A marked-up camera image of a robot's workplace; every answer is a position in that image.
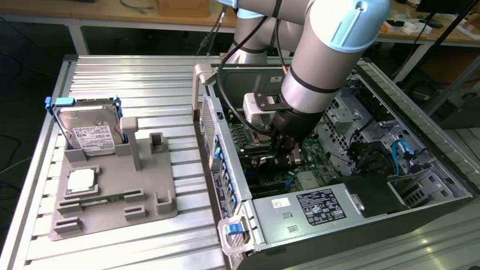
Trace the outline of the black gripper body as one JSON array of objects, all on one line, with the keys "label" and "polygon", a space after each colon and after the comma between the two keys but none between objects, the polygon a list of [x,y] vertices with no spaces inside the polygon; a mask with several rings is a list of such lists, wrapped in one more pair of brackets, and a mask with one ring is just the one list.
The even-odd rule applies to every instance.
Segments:
[{"label": "black gripper body", "polygon": [[303,113],[295,109],[279,110],[274,117],[274,130],[278,135],[303,141],[318,126],[323,112]]}]

